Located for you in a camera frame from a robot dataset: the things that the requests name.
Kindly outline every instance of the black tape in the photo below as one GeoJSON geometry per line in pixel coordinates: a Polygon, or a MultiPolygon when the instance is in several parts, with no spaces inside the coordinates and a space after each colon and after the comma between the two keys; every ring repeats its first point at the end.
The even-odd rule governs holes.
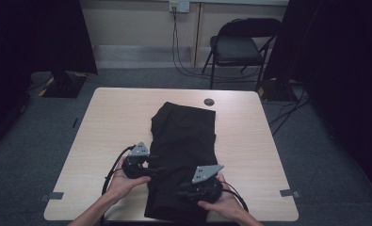
{"type": "Polygon", "coordinates": [[[298,191],[292,191],[291,189],[281,190],[280,194],[282,195],[282,197],[286,197],[286,196],[292,196],[294,198],[300,197],[300,193],[298,191]]]}
{"type": "Polygon", "coordinates": [[[49,195],[41,195],[39,202],[48,202],[49,200],[62,200],[63,192],[51,192],[49,195]]]}

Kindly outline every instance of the wall outlet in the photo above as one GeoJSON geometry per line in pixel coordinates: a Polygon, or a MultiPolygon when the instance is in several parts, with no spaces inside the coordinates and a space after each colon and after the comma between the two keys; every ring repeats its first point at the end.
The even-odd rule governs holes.
{"type": "Polygon", "coordinates": [[[174,9],[176,9],[177,12],[180,12],[179,1],[169,1],[169,11],[174,11],[174,9]]]}
{"type": "Polygon", "coordinates": [[[181,1],[179,2],[180,12],[189,12],[189,2],[181,1]]]}

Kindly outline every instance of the folded black clothing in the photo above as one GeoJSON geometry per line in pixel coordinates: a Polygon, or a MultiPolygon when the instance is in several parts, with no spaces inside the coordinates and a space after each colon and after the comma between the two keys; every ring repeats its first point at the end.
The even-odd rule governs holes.
{"type": "Polygon", "coordinates": [[[206,223],[208,211],[177,195],[181,183],[190,183],[198,166],[216,165],[216,112],[164,103],[152,118],[153,142],[149,168],[166,169],[148,183],[144,216],[189,225],[206,223]]]}

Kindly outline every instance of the black garment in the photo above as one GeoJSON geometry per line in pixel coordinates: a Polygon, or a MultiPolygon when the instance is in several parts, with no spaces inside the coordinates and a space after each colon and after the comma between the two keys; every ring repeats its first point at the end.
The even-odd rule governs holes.
{"type": "Polygon", "coordinates": [[[149,168],[166,167],[148,183],[144,216],[203,225],[207,211],[177,196],[181,183],[190,183],[197,166],[216,165],[215,111],[165,103],[152,118],[149,168]]]}

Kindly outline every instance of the table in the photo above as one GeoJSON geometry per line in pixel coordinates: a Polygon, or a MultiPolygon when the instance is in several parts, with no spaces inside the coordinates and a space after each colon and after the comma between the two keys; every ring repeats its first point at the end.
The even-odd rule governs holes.
{"type": "MultiPolygon", "coordinates": [[[[298,219],[293,197],[280,194],[289,185],[255,92],[121,88],[95,90],[54,189],[64,195],[48,202],[44,217],[72,220],[92,205],[120,152],[140,141],[150,147],[151,118],[165,102],[216,111],[215,152],[224,165],[221,172],[250,213],[262,221],[298,219]],[[215,104],[205,105],[207,98],[215,104]]],[[[106,220],[154,220],[143,216],[147,197],[146,185],[134,188],[106,212],[106,220]]],[[[225,220],[209,213],[208,221],[225,220]]]]}

